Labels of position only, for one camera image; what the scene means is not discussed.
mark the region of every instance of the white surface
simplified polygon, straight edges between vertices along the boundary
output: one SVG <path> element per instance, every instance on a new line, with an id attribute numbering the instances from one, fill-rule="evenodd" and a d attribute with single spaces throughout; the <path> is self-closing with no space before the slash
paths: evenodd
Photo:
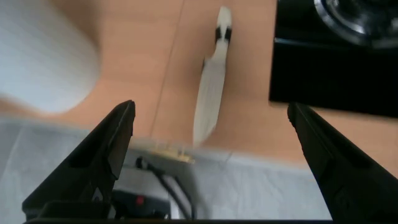
<path id="1" fill-rule="evenodd" d="M 0 0 L 0 96 L 47 113 L 69 110 L 93 89 L 92 43 L 43 0 Z"/>
<path id="2" fill-rule="evenodd" d="M 16 121 L 0 122 L 0 136 L 5 137 L 0 139 L 2 145 L 12 149 L 0 179 L 0 223 L 24 221 L 22 201 L 87 135 L 86 131 L 37 123 L 25 123 L 19 129 L 20 126 Z M 179 177 L 193 198 L 200 219 L 331 218 L 309 169 L 299 170 L 238 154 L 227 156 L 207 149 L 199 149 L 195 155 L 196 163 L 191 165 L 129 150 L 124 165 L 132 167 L 137 156 L 145 156 L 151 164 Z M 118 185 L 144 188 L 168 198 L 154 182 L 154 178 L 146 179 L 124 170 Z"/>

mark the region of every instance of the white object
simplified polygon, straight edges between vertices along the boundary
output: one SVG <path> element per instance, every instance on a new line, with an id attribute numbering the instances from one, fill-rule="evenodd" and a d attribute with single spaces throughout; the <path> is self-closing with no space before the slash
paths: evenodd
<path id="1" fill-rule="evenodd" d="M 226 56 L 231 37 L 232 17 L 227 7 L 218 14 L 216 50 L 206 59 L 201 74 L 197 107 L 193 121 L 193 145 L 201 144 L 216 127 L 226 71 Z"/>
<path id="2" fill-rule="evenodd" d="M 100 74 L 94 45 L 43 0 L 0 0 L 0 96 L 44 113 L 79 104 Z"/>

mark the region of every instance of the red button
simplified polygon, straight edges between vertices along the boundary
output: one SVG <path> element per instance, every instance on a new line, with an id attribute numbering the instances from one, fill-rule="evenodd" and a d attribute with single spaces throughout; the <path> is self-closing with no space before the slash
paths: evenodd
<path id="1" fill-rule="evenodd" d="M 142 205 L 144 203 L 144 197 L 143 196 L 138 196 L 136 199 L 136 204 L 137 205 Z"/>

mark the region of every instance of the black appliance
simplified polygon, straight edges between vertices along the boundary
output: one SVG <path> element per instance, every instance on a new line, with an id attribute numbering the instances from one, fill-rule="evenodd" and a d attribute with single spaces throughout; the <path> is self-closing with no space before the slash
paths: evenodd
<path id="1" fill-rule="evenodd" d="M 327 7 L 331 2 L 339 1 L 278 2 L 269 100 L 298 101 L 322 108 L 398 118 L 398 49 L 392 28 L 396 16 L 396 10 L 392 9 L 398 8 L 397 3 L 340 0 L 345 2 L 344 9 L 359 2 L 367 7 L 367 11 L 343 14 L 346 18 L 355 15 L 375 18 L 362 23 L 368 32 L 362 35 L 345 27 L 344 21 L 333 18 Z M 328 23 L 317 4 L 323 4 L 323 13 L 329 13 L 334 25 Z M 380 16 L 386 11 L 377 10 L 386 5 L 389 6 L 387 19 Z M 355 42 L 344 32 L 364 41 Z M 375 44 L 387 38 L 388 44 Z"/>

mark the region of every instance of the stove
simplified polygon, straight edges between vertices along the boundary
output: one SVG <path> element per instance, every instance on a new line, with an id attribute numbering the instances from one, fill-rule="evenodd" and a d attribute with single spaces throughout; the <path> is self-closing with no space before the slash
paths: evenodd
<path id="1" fill-rule="evenodd" d="M 347 41 L 314 0 L 280 0 L 269 100 L 398 118 L 398 49 Z"/>

